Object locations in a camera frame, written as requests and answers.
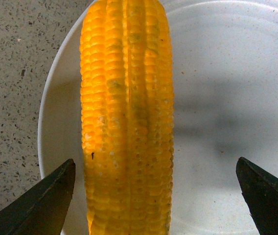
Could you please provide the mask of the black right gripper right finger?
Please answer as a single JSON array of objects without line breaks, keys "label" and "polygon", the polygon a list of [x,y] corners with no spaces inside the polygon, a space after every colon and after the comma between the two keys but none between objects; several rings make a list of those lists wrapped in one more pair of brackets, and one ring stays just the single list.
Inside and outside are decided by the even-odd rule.
[{"label": "black right gripper right finger", "polygon": [[241,157],[236,175],[251,217],[261,235],[278,235],[278,178]]}]

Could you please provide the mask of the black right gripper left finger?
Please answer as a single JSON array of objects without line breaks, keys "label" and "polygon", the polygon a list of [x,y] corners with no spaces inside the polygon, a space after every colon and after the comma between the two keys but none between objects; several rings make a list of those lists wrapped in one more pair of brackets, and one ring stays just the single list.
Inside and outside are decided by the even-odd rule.
[{"label": "black right gripper left finger", "polygon": [[59,235],[74,183],[75,163],[68,159],[0,211],[0,235]]}]

